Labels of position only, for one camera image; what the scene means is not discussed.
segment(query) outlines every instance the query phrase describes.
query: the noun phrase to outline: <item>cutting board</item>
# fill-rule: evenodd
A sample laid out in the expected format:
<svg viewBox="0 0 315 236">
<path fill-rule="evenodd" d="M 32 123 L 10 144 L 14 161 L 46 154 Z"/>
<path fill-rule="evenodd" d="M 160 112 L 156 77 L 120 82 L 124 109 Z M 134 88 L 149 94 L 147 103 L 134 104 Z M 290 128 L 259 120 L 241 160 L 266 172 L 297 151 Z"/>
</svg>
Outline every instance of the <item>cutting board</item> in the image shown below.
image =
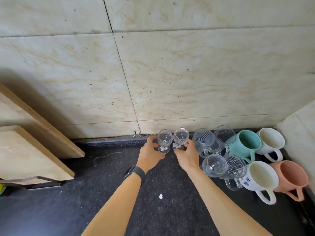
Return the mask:
<svg viewBox="0 0 315 236">
<path fill-rule="evenodd" d="M 0 126 L 22 126 L 56 157 L 77 158 L 85 153 L 61 132 L 0 84 Z"/>
<path fill-rule="evenodd" d="M 20 126 L 0 127 L 0 178 L 4 180 L 41 176 L 71 180 L 74 173 Z M 46 182 L 34 179 L 20 184 Z"/>
</svg>

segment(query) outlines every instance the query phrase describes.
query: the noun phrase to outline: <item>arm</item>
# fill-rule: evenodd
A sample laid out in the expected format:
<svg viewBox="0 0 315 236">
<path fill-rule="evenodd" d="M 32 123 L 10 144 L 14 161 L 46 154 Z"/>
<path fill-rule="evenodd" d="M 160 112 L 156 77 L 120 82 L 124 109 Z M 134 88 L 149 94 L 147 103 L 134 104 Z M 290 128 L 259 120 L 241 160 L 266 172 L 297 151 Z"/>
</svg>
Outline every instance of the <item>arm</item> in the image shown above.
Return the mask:
<svg viewBox="0 0 315 236">
<path fill-rule="evenodd" d="M 199 167 L 199 154 L 192 140 L 186 151 L 175 149 L 180 166 L 187 172 L 205 203 L 220 235 L 271 236 L 259 223 L 238 207 Z"/>
<path fill-rule="evenodd" d="M 165 157 L 165 154 L 153 149 L 153 147 L 158 147 L 157 143 L 152 142 L 156 138 L 156 136 L 148 137 L 147 143 L 140 150 L 136 166 L 145 173 Z M 81 236 L 124 235 L 140 185 L 141 178 L 137 174 L 131 174 L 127 177 L 96 214 Z"/>
</svg>

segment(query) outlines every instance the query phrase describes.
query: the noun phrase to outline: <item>forearm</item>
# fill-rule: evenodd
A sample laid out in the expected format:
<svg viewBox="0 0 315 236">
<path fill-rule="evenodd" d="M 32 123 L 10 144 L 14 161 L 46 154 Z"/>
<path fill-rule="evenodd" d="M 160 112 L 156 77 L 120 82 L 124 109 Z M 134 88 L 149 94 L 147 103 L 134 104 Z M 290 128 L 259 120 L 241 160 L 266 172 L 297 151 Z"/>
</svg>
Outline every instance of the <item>forearm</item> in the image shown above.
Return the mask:
<svg viewBox="0 0 315 236">
<path fill-rule="evenodd" d="M 203 199 L 220 235 L 271 235 L 238 207 L 201 170 L 192 170 L 188 175 Z"/>
<path fill-rule="evenodd" d="M 81 236 L 124 235 L 141 186 L 133 173 L 118 187 Z"/>
</svg>

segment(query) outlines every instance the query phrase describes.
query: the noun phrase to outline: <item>wall tile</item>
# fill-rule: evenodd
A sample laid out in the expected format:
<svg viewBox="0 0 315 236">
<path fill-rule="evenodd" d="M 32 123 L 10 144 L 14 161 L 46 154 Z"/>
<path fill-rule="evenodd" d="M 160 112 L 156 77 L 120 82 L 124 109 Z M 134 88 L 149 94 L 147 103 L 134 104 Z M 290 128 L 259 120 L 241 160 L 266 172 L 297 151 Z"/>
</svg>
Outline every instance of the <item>wall tile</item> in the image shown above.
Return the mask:
<svg viewBox="0 0 315 236">
<path fill-rule="evenodd" d="M 105 0 L 114 31 L 314 25 L 314 0 Z"/>
<path fill-rule="evenodd" d="M 315 137 L 315 100 L 297 111 L 296 115 Z"/>
<path fill-rule="evenodd" d="M 0 0 L 0 36 L 112 32 L 103 0 Z"/>
<path fill-rule="evenodd" d="M 56 128 L 70 139 L 134 135 L 135 131 L 136 134 L 140 133 L 139 126 L 136 121 L 67 125 L 57 126 Z"/>
<path fill-rule="evenodd" d="M 163 129 L 174 132 L 178 127 L 185 127 L 188 131 L 199 128 L 215 130 L 217 126 L 227 125 L 231 128 L 269 127 L 285 119 L 284 114 L 249 115 L 231 117 L 190 118 L 190 119 L 165 119 L 139 121 L 142 134 L 159 133 Z"/>
<path fill-rule="evenodd" d="M 0 38 L 0 82 L 55 126 L 136 120 L 113 34 Z"/>
<path fill-rule="evenodd" d="M 315 138 L 305 128 L 296 114 L 292 114 L 276 126 L 285 137 L 285 149 L 290 158 L 303 167 L 310 181 L 310 188 L 315 193 Z"/>
<path fill-rule="evenodd" d="M 315 98 L 315 27 L 114 35 L 138 120 L 289 115 Z"/>
</svg>

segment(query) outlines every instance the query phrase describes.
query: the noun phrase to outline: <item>white mug with writing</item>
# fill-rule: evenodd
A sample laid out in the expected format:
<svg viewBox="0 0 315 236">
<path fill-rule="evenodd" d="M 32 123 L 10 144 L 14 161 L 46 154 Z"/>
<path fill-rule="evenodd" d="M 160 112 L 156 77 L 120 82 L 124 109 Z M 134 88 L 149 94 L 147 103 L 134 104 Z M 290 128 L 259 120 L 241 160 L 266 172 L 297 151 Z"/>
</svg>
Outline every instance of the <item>white mug with writing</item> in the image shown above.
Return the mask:
<svg viewBox="0 0 315 236">
<path fill-rule="evenodd" d="M 265 127 L 256 133 L 262 140 L 262 146 L 255 152 L 259 155 L 264 155 L 271 162 L 278 162 L 283 160 L 282 153 L 279 149 L 283 148 L 285 145 L 285 139 L 275 129 Z M 269 153 L 275 152 L 278 156 L 277 160 L 270 157 Z"/>
<path fill-rule="evenodd" d="M 278 186 L 279 178 L 276 171 L 267 163 L 254 161 L 248 164 L 246 175 L 240 178 L 240 182 L 247 190 L 255 191 L 264 203 L 268 205 L 276 203 L 273 189 Z M 263 190 L 269 194 L 270 200 L 262 194 Z"/>
</svg>

